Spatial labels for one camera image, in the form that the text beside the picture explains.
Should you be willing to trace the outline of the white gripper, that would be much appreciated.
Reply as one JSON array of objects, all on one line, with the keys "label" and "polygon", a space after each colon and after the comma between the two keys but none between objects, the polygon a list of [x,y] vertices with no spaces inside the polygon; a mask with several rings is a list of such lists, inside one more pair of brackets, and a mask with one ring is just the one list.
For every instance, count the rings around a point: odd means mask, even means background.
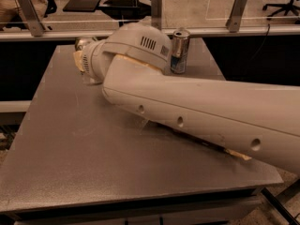
[{"label": "white gripper", "polygon": [[86,45],[82,51],[73,53],[76,67],[96,83],[103,83],[114,53],[104,51],[105,39]]}]

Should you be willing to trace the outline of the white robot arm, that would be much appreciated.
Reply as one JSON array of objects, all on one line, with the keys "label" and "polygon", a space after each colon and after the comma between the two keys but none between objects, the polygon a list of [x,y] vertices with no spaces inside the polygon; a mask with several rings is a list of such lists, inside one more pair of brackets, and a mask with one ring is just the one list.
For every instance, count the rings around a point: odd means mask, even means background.
[{"label": "white robot arm", "polygon": [[128,23],[73,54],[113,105],[239,154],[300,174],[300,88],[172,76],[172,42]]}]

